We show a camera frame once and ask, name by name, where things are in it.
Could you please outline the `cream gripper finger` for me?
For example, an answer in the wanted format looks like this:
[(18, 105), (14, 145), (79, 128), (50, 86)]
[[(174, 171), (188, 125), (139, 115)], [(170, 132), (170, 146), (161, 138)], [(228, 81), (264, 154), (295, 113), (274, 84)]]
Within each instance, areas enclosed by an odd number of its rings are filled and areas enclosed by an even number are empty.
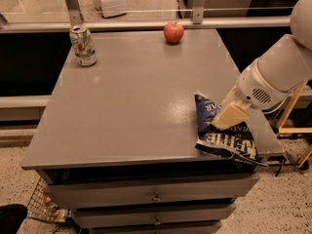
[(212, 125), (224, 131), (233, 126), (241, 124), (250, 117), (249, 102), (243, 101), (236, 95), (236, 87), (227, 94), (221, 103), (221, 109), (212, 121)]

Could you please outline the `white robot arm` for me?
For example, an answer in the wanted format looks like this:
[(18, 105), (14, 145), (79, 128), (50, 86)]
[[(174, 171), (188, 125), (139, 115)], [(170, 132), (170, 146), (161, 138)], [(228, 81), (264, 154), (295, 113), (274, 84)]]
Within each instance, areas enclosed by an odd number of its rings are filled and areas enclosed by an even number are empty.
[(312, 0), (298, 0), (290, 15), (291, 32), (282, 36), (240, 74), (221, 103), (212, 125), (226, 130), (284, 101), (312, 79)]

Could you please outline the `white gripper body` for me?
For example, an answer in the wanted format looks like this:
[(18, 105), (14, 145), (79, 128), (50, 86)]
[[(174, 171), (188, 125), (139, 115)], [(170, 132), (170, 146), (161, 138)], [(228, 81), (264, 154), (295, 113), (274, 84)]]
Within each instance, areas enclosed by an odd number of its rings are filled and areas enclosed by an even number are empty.
[(285, 100), (289, 94), (277, 90), (265, 80), (256, 59), (239, 76), (235, 95), (252, 108), (267, 110)]

